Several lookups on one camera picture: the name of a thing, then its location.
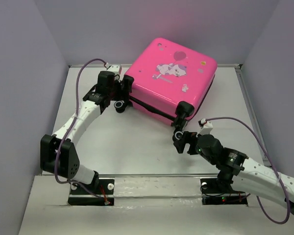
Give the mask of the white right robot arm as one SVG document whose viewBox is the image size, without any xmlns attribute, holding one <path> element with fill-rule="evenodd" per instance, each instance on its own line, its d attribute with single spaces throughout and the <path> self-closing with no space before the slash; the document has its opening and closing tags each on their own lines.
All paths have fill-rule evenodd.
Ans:
<svg viewBox="0 0 294 235">
<path fill-rule="evenodd" d="M 248 192 L 289 208 L 294 215 L 293 177 L 275 173 L 246 154 L 222 146 L 212 135 L 185 131 L 174 133 L 172 139 L 178 153 L 189 144 L 188 154 L 200 155 L 219 170 L 217 177 L 208 181 L 207 193 Z"/>
</svg>

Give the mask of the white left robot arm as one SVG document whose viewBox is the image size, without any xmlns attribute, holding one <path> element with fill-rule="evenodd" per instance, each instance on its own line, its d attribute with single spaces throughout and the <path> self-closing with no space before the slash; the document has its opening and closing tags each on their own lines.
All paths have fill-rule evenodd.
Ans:
<svg viewBox="0 0 294 235">
<path fill-rule="evenodd" d="M 122 93 L 120 74 L 101 71 L 95 84 L 77 103 L 75 113 L 52 135 L 45 134 L 40 141 L 40 168 L 52 173 L 58 181 L 81 184 L 87 193 L 98 189 L 98 173 L 83 166 L 76 145 L 90 124 Z"/>
</svg>

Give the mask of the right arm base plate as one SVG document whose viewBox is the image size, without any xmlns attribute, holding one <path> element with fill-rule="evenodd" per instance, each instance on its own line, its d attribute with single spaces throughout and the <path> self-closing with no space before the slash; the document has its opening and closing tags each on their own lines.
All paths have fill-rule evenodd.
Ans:
<svg viewBox="0 0 294 235">
<path fill-rule="evenodd" d="M 216 178 L 200 180 L 201 202 L 204 206 L 213 205 L 248 205 L 247 194 L 242 191 L 226 189 L 222 191 Z"/>
</svg>

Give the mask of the pink hard-shell suitcase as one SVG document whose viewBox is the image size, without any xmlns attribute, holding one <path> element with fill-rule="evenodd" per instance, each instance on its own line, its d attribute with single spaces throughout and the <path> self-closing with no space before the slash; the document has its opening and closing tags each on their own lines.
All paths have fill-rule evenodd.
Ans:
<svg viewBox="0 0 294 235">
<path fill-rule="evenodd" d="M 174 139 L 197 114 L 215 77 L 217 62 L 164 38 L 154 39 L 124 73 L 127 97 L 114 105 L 126 106 L 174 128 Z"/>
</svg>

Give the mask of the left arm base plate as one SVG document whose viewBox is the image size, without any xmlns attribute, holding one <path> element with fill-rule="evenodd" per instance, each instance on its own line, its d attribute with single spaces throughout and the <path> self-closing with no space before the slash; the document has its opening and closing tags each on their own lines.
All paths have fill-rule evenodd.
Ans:
<svg viewBox="0 0 294 235">
<path fill-rule="evenodd" d="M 97 188 L 71 184 L 67 203 L 70 206 L 113 206 L 115 179 L 100 178 Z"/>
</svg>

